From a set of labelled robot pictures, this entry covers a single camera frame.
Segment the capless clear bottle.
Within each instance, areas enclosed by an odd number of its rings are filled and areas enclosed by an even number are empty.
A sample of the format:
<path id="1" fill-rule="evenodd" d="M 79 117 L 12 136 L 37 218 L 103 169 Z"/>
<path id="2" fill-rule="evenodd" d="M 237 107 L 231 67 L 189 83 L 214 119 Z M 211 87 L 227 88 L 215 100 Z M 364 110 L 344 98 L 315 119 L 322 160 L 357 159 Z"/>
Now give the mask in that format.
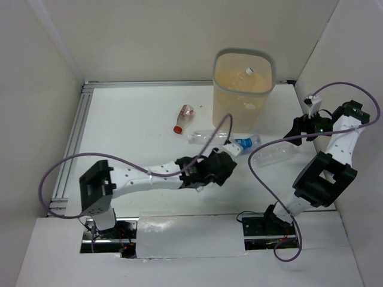
<path id="1" fill-rule="evenodd" d="M 297 152 L 297 147 L 288 142 L 270 145 L 253 155 L 252 164 L 255 164 L 258 167 L 277 164 L 291 159 Z"/>

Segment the small red-capped bottle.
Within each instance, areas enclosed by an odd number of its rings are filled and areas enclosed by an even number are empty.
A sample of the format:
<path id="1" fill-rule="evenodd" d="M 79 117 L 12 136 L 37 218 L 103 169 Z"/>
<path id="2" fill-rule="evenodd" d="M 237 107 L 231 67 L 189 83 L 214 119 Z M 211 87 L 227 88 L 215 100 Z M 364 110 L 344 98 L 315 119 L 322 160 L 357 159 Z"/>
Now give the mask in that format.
<path id="1" fill-rule="evenodd" d="M 191 122 L 193 114 L 194 108 L 191 105 L 183 105 L 177 116 L 176 124 L 174 126 L 173 131 L 176 134 L 182 134 L 186 125 L 188 125 L 188 123 Z"/>

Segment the clear bottle white cap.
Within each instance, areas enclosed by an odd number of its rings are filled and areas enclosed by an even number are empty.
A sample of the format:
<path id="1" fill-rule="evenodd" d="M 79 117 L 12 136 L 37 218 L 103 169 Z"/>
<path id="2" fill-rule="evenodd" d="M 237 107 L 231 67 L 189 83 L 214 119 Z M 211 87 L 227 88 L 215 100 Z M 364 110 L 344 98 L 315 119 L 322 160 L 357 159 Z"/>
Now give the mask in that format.
<path id="1" fill-rule="evenodd" d="M 258 92 L 263 90 L 264 86 L 265 79 L 251 67 L 235 71 L 230 75 L 227 83 L 227 88 L 238 91 Z"/>

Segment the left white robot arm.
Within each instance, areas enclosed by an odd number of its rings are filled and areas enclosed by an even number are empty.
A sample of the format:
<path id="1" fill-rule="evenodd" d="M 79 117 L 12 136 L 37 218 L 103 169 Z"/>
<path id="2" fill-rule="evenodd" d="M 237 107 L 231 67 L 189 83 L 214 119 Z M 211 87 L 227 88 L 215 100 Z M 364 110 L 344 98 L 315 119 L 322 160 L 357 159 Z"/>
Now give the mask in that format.
<path id="1" fill-rule="evenodd" d="M 146 172 L 136 168 L 111 167 L 107 160 L 97 161 L 79 179 L 81 212 L 89 216 L 97 232 L 110 239 L 118 232 L 112 200 L 131 193 L 149 190 L 198 189 L 210 183 L 222 186 L 232 175 L 237 163 L 229 153 L 214 149 L 187 170 L 192 157 L 149 167 Z"/>

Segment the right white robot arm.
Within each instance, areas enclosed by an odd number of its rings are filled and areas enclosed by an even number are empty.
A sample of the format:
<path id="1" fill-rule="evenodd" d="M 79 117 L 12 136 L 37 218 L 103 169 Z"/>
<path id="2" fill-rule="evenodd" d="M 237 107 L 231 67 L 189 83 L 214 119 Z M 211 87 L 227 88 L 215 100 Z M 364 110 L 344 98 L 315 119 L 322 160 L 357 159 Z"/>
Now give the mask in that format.
<path id="1" fill-rule="evenodd" d="M 300 172 L 293 183 L 294 193 L 281 204 L 270 205 L 261 220 L 262 230 L 275 234 L 292 223 L 292 216 L 312 207 L 330 206 L 357 176 L 352 168 L 352 153 L 359 135 L 359 128 L 367 124 L 370 115 L 362 111 L 362 104 L 351 100 L 339 106 L 330 118 L 316 113 L 295 118 L 293 128 L 286 137 L 301 133 L 334 132 L 325 151 L 320 151 Z"/>

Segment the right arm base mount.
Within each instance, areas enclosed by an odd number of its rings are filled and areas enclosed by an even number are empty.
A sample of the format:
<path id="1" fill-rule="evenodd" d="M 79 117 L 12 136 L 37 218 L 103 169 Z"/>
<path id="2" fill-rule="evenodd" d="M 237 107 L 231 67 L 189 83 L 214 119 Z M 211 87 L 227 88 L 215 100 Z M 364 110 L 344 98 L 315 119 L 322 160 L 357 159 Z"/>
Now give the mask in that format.
<path id="1" fill-rule="evenodd" d="M 264 213 L 245 210 L 237 214 L 236 220 L 242 225 L 246 251 L 298 248 L 299 241 L 295 226 L 283 223 L 272 215 L 274 205 Z"/>

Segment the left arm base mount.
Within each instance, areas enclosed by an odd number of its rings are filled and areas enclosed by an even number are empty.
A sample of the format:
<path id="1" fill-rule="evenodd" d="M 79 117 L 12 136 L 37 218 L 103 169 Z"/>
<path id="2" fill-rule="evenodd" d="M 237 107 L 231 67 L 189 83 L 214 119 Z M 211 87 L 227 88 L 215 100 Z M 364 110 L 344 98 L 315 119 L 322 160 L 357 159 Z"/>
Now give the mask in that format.
<path id="1" fill-rule="evenodd" d="M 118 218 L 111 231 L 93 231 L 93 220 L 79 220 L 83 225 L 81 254 L 113 253 L 122 258 L 134 259 L 136 255 L 136 234 L 138 218 Z"/>

